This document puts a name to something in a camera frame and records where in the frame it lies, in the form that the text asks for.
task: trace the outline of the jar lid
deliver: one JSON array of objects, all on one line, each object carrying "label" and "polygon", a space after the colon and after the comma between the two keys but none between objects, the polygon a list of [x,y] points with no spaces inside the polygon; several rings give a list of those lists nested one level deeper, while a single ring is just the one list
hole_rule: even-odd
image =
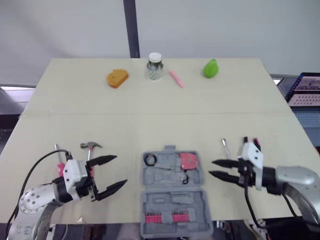
[{"label": "jar lid", "polygon": [[159,52],[152,52],[149,54],[149,61],[151,63],[160,63],[162,59],[162,55]]}]

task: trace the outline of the wooden table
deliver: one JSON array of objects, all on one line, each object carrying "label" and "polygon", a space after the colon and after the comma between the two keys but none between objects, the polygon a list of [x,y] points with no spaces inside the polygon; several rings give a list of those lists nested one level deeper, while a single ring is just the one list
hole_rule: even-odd
[{"label": "wooden table", "polygon": [[[0,221],[8,220],[29,169],[55,143],[84,161],[88,152],[80,143],[101,144],[94,156],[118,158],[96,167],[98,189],[128,182],[102,201],[85,197],[65,204],[53,214],[53,224],[75,224],[80,217],[90,224],[139,222],[142,153],[165,145],[199,153],[213,220],[250,218],[243,188],[208,173],[228,170],[211,163],[225,157],[222,138],[234,159],[244,136],[259,137],[265,166],[301,165],[320,174],[318,154],[261,61],[218,58],[219,73],[207,79],[201,71],[208,60],[163,60],[183,80],[182,89],[168,69],[160,82],[146,80],[146,59],[53,59],[0,156]],[[129,72],[118,89],[106,83],[113,69]],[[53,155],[39,164],[26,189],[56,178],[57,163]],[[249,196],[259,218],[291,215],[285,201],[265,189],[251,188]]]}]

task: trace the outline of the gray plastic tool case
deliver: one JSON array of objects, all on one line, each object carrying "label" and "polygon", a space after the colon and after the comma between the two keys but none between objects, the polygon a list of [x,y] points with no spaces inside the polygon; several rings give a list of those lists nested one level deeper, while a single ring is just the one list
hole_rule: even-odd
[{"label": "gray plastic tool case", "polygon": [[[180,153],[196,155],[198,166],[181,168]],[[147,166],[144,158],[154,154],[157,162]],[[206,237],[214,232],[207,195],[200,186],[204,182],[200,157],[196,151],[176,151],[166,145],[164,151],[149,151],[142,155],[141,183],[146,191],[141,194],[140,232],[144,238]],[[182,180],[188,175],[188,183]],[[173,214],[188,214],[188,221],[175,222]],[[161,223],[147,223],[148,216],[160,216]]]}]

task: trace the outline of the tool case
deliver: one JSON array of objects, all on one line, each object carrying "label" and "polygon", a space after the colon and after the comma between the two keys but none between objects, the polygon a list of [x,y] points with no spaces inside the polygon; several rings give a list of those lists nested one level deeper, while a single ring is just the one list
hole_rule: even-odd
[{"label": "tool case", "polygon": [[140,232],[144,238],[207,237],[214,232],[200,157],[196,151],[164,151],[142,155]]}]

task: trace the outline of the hammer head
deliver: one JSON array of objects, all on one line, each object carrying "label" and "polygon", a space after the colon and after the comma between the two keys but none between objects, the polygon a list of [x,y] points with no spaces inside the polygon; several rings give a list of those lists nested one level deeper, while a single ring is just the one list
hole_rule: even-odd
[{"label": "hammer head", "polygon": [[85,148],[89,148],[89,149],[93,149],[94,147],[99,147],[102,148],[102,146],[94,141],[89,141],[87,143],[81,143],[80,144],[80,148],[85,149]]}]

